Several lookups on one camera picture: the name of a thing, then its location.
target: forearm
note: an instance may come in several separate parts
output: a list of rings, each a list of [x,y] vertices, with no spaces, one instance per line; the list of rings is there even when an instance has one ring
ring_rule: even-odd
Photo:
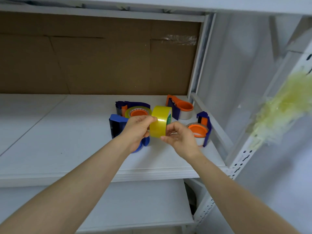
[[[75,233],[129,155],[120,137],[37,194],[0,225],[0,233]]]
[[[196,156],[189,163],[201,177],[233,232],[237,234],[299,233],[203,155]]]

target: cardboard panel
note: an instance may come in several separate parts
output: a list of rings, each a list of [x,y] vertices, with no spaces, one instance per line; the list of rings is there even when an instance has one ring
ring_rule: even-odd
[[[186,95],[196,46],[151,40],[150,94]]]
[[[149,41],[52,38],[71,94],[149,94]]]
[[[42,14],[0,12],[0,33],[43,35]]]
[[[0,49],[0,93],[69,93],[48,37],[0,35]]]
[[[170,39],[173,38],[187,39],[185,36],[193,36],[192,39],[198,39],[201,23],[152,20],[151,21],[151,39]]]
[[[76,15],[42,15],[48,36],[150,39],[150,20]]]

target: hand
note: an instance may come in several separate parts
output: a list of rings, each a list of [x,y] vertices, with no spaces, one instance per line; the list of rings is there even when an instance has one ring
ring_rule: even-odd
[[[173,122],[166,127],[166,136],[162,141],[171,145],[177,154],[189,162],[194,157],[202,155],[193,132],[180,122]]]
[[[157,117],[152,116],[135,116],[131,117],[124,130],[119,136],[124,138],[124,141],[129,144],[130,153],[134,152],[140,145],[144,137],[149,136],[149,126],[152,122],[156,122]]]

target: lower shelf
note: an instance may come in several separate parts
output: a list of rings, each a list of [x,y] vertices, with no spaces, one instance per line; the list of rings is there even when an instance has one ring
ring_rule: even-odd
[[[27,132],[20,131],[19,136],[14,134],[16,140],[12,145],[5,144],[8,149],[0,156],[0,187],[52,184],[111,140],[108,119],[116,113],[115,101],[145,102],[153,109],[156,105],[164,106],[167,98],[165,95],[59,95],[58,104],[50,104],[47,114],[38,113],[34,106],[25,107],[25,117],[21,114],[13,120],[12,115],[19,112],[24,97],[0,94],[0,103],[9,104],[11,110],[8,114],[0,108],[0,126],[6,125],[10,132],[17,123],[25,122],[30,128]],[[34,104],[42,107],[42,100],[38,101],[41,95],[33,97]],[[183,124],[196,121],[196,112],[190,120],[180,120]],[[227,170],[211,141],[202,152],[222,170]],[[147,147],[124,161],[113,182],[194,177],[198,177],[197,173],[170,145],[152,137]]]
[[[0,188],[0,223],[45,187]],[[182,179],[111,183],[80,232],[193,223]]]

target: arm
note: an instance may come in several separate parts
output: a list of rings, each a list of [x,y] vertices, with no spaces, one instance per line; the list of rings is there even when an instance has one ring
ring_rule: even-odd
[[[75,233],[156,120],[129,119],[119,136],[14,212],[0,225],[0,233]]]
[[[299,234],[277,213],[209,161],[198,148],[190,129],[174,122],[167,126],[167,136],[161,139],[198,173],[234,233]]]

